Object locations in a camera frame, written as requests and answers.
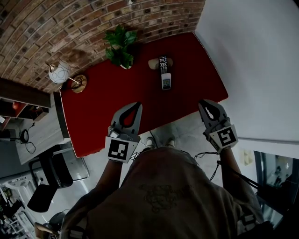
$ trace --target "white lamp shade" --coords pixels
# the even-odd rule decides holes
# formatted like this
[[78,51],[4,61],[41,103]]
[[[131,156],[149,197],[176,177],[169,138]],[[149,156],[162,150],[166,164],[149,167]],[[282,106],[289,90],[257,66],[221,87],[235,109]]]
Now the white lamp shade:
[[67,81],[67,79],[70,76],[70,73],[70,65],[67,62],[60,60],[57,68],[53,72],[49,71],[49,77],[51,81],[60,84]]

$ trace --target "brass lamp base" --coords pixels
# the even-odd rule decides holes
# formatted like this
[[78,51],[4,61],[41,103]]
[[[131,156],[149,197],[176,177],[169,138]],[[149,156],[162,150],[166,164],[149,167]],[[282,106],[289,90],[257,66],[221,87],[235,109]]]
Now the brass lamp base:
[[73,92],[80,93],[85,89],[87,85],[87,78],[85,75],[77,75],[74,79],[70,79],[72,80],[71,90]]

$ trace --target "wire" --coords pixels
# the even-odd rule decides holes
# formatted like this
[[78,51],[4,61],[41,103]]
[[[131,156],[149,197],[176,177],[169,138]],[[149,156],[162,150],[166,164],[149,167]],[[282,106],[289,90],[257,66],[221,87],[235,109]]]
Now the wire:
[[[194,156],[194,159],[197,160],[198,158],[202,158],[202,157],[205,156],[205,155],[219,155],[219,154],[220,154],[220,153],[218,153],[218,152],[203,152],[203,153],[199,153],[199,154],[195,155],[195,156]],[[211,178],[210,178],[210,181],[212,181],[212,179],[215,177],[215,175],[216,175],[216,171],[217,171],[218,167],[219,167],[219,164],[217,164],[217,167],[216,167],[214,173],[212,174],[212,176],[211,176]]]
[[153,137],[153,139],[154,139],[154,142],[155,142],[155,144],[156,144],[156,147],[157,147],[157,148],[159,148],[159,147],[158,147],[158,145],[157,145],[157,141],[156,141],[156,139],[155,139],[154,135],[151,133],[151,131],[149,131],[149,132],[150,132],[151,136],[152,136],[152,137]]
[[256,182],[254,182],[253,180],[251,180],[251,179],[245,177],[244,175],[242,175],[242,174],[236,172],[236,171],[233,170],[230,166],[225,165],[225,164],[223,164],[223,163],[220,162],[220,161],[217,161],[217,164],[218,164],[218,165],[220,164],[222,167],[231,170],[233,173],[237,174],[241,179],[243,179],[245,182],[247,182],[250,186],[252,186],[252,187],[254,187],[254,188],[256,188],[256,189],[259,189],[259,188],[262,188],[262,187],[263,187],[262,185],[260,185],[260,184],[258,184],[258,183],[256,183]]
[[215,177],[215,175],[216,175],[216,171],[217,171],[218,167],[219,167],[219,164],[217,164],[217,167],[216,167],[216,169],[215,169],[215,171],[214,171],[212,177],[210,178],[210,181],[212,181],[212,179]]
[[219,155],[220,153],[217,152],[203,152],[203,153],[199,153],[197,155],[194,156],[194,159],[198,159],[198,158],[202,158],[204,155]]
[[[28,151],[28,153],[30,153],[31,155],[34,154],[34,152],[36,151],[36,147],[32,142],[29,142],[29,129],[31,129],[33,126],[35,125],[35,123],[32,124],[32,126],[30,126],[28,129],[24,129],[22,132],[19,133],[19,138],[15,139],[15,141],[19,144],[25,144],[25,148]],[[27,144],[32,144],[32,146],[34,147],[33,151],[29,151],[27,148]]]
[[63,213],[63,212],[65,212],[66,210],[70,210],[70,209],[64,209],[63,211],[61,211],[60,213]]

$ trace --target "beige t-shirt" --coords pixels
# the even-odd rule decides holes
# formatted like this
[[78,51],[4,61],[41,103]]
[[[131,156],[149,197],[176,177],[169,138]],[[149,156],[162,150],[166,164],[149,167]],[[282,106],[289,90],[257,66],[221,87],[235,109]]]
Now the beige t-shirt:
[[64,219],[61,238],[232,238],[246,215],[263,217],[251,187],[232,197],[210,182],[188,154],[172,148],[142,153],[123,185],[106,199],[96,189]]

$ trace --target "black chair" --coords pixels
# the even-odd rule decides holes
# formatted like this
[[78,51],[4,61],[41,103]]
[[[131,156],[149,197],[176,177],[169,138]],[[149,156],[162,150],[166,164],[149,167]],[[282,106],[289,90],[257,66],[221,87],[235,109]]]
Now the black chair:
[[[50,203],[57,189],[70,187],[74,182],[66,166],[63,155],[56,154],[53,156],[53,153],[58,150],[60,150],[60,147],[54,146],[40,154],[39,159],[29,163],[30,172],[33,178],[33,183],[36,186],[36,190],[27,206],[33,211],[46,212],[49,209]],[[49,185],[38,185],[37,178],[34,175],[32,168],[33,164],[36,162],[41,163]]]

